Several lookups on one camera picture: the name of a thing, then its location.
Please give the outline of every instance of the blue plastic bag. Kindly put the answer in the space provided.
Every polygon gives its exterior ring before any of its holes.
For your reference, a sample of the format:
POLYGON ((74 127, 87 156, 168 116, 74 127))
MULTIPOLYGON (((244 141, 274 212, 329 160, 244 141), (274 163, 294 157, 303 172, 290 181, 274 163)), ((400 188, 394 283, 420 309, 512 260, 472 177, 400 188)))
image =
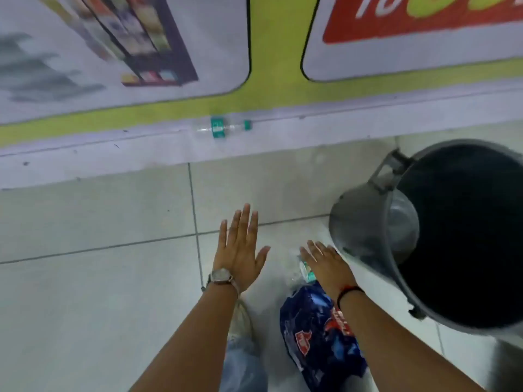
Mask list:
POLYGON ((347 377, 362 377, 367 369, 349 325, 318 282, 285 300, 280 330, 312 392, 337 392, 347 377))

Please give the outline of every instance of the pant leg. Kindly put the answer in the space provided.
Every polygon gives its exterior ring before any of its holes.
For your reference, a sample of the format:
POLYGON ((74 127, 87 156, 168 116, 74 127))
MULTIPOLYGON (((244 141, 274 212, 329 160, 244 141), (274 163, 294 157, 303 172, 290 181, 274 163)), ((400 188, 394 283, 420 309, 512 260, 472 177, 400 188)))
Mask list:
POLYGON ((251 340, 227 342, 220 392, 267 392, 267 374, 251 340))

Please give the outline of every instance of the gray bucket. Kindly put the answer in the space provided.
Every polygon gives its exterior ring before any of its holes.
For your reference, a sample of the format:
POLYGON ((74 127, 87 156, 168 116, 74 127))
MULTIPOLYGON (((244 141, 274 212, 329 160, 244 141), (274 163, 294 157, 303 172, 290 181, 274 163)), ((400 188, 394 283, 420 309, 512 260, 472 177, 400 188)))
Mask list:
POLYGON ((413 316, 468 333, 522 330, 523 163, 506 147, 392 151, 339 198, 329 230, 338 249, 396 283, 413 316))

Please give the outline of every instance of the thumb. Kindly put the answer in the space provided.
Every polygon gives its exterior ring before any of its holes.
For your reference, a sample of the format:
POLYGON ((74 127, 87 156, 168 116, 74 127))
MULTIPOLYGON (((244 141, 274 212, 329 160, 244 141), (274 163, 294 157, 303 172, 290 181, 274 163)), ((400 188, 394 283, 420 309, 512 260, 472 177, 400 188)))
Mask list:
POLYGON ((270 246, 264 246, 258 252, 256 260, 254 261, 254 267, 256 268, 257 273, 259 274, 267 260, 267 255, 269 254, 270 246))

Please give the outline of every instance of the shoe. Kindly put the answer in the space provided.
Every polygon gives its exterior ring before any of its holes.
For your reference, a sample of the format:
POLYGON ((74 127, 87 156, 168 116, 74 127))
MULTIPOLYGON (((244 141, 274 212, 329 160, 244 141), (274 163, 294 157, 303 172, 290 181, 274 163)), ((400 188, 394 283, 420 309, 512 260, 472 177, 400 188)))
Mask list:
POLYGON ((232 314, 231 325, 229 326, 229 333, 227 334, 227 341, 241 338, 253 339, 253 324, 245 304, 241 300, 237 300, 232 314))

